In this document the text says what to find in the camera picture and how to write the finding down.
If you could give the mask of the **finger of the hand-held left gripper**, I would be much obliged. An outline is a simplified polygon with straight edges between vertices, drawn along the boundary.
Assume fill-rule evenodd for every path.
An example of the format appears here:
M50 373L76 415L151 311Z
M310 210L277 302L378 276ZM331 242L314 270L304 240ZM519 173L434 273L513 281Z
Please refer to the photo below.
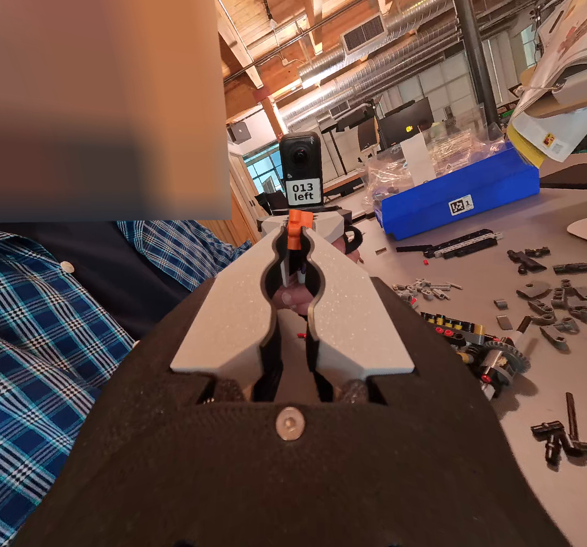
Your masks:
M260 243L271 247L274 263L270 265L269 282L271 285L288 287L290 285L290 254L288 215L270 216L260 222Z
M338 257L346 255L346 243L342 249L334 247L334 242L343 239L345 223L340 213L312 213L312 219L301 225L299 231L299 259L297 281L301 285L321 285L325 270Z

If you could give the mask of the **orange lego connector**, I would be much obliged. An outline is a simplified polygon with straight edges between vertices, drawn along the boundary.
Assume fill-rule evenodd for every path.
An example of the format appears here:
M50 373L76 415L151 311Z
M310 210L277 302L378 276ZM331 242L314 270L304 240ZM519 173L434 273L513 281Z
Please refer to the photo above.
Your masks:
M290 209L287 223L287 248L289 251L301 250L301 236L303 228L313 228L314 215L311 211Z

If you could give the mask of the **lego car chassis assembly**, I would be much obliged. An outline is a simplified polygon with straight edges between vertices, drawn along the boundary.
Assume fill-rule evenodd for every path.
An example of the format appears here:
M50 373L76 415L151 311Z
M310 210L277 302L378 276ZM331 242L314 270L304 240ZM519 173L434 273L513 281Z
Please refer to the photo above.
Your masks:
M504 389L512 386L516 375L525 374L531 367L520 349L532 323L531 316L525 316L518 328L504 337L486 333L481 324L426 312L420 312L420 316L461 357L488 401L498 398Z

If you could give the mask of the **pile of black lego pieces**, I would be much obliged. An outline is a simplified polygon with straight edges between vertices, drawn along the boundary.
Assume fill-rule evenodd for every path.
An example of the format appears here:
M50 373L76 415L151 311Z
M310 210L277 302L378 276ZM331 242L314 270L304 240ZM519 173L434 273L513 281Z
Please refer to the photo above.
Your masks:
M556 420L530 427L534 439L545 442L545 461L554 468L558 468L562 453L570 457L586 456L586 441L580 439L574 395L566 392L565 400L567 426Z

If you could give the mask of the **person's left hand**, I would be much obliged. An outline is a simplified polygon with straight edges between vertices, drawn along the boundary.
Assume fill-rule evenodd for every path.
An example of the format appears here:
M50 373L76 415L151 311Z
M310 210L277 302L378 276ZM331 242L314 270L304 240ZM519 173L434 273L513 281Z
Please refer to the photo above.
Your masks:
M348 238L347 233L335 240L332 246L342 253L346 253L346 238ZM346 253L346 256L355 264L363 264L358 249ZM306 316L314 295L308 291L304 283L299 283L297 278L297 272L290 274L288 286L281 285L271 300L277 310L290 309L299 316Z

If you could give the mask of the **black chair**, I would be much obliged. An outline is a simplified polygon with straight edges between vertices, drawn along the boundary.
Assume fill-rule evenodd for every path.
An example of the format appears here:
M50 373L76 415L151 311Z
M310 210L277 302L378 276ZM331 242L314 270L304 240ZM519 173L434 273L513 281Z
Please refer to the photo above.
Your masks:
M255 196L257 203L268 213L268 215L282 215L288 211L290 205L283 191L262 192Z

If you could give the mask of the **glass window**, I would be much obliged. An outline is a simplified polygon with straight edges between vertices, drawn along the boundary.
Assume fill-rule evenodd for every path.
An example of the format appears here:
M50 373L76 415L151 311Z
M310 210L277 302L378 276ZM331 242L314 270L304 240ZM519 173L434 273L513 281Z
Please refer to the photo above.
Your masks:
M276 190L285 192L283 186L282 161L277 144L256 150L243 156L246 168L259 193L270 178Z

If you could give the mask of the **black monitor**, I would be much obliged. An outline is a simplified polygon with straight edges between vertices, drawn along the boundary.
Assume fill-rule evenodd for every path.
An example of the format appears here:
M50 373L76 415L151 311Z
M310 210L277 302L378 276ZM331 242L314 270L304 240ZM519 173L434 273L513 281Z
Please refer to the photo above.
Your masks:
M363 103L346 116L337 120L334 130L345 132L355 129L357 142L361 152L378 145L378 131L376 128L376 110L370 103Z
M390 148L432 127L433 113L429 99L411 101L388 113L378 121L378 134L383 148Z

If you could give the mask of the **pile of light grey pins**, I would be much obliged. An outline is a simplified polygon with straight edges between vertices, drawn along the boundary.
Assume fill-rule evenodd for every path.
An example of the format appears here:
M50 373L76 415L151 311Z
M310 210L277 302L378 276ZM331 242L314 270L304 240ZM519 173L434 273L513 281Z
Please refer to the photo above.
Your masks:
M450 301L449 293L452 290L462 291L463 287L452 282L430 282L426 279L418 279L411 284L392 284L392 291L399 295L400 299L415 307L419 298L425 301Z

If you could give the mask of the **white paper sheet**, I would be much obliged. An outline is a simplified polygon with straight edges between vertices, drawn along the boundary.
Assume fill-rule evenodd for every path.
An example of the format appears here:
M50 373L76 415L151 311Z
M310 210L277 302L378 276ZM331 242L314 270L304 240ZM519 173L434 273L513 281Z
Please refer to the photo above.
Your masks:
M400 148L415 187L436 179L434 164L422 132L400 142Z

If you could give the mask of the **stack of black grey beams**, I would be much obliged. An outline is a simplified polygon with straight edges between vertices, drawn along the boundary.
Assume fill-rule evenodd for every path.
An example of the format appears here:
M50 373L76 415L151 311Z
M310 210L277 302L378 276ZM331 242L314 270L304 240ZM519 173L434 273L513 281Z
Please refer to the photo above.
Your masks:
M465 257L473 253L497 246L503 233L490 229L481 229L470 234L429 247L423 252L426 259L452 259Z

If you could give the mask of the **clear plastic bags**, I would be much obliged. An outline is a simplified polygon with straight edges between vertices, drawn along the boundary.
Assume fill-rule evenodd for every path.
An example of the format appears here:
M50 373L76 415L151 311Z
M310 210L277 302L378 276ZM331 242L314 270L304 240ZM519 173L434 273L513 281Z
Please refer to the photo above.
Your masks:
M505 149L504 133L497 123L487 123L482 104L448 120L434 123L421 132L426 158L424 181L441 178L452 172L478 163ZM381 210L382 201L417 186L402 147L395 144L371 157L364 171L365 194L362 207L365 213Z

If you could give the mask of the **pile of dark grey pieces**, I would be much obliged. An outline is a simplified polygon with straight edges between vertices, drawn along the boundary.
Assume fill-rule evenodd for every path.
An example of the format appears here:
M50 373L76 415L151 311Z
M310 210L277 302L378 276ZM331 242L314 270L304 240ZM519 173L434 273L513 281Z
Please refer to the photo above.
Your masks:
M547 282L534 280L520 287L517 295L533 314L525 316L509 336L490 343L522 351L531 326L535 326L551 347L570 352L567 336L579 334L578 323L586 324L586 287L574 287L570 280L563 279L561 286L551 288Z

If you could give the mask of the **person's plaid shirt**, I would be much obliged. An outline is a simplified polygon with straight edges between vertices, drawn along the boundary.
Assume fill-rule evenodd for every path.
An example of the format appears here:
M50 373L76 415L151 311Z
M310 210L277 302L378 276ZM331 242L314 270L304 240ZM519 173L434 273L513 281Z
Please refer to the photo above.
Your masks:
M196 220L107 222L184 286L214 278L252 247L225 243ZM1 231L1 546L49 492L103 386L142 339L73 272L36 242Z

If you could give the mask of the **black steel column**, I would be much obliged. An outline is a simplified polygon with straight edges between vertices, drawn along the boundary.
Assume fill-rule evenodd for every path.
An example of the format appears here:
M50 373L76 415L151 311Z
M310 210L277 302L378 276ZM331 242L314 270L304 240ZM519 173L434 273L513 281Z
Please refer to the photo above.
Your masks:
M472 0L452 0L463 36L467 62L478 103L488 124L500 122Z

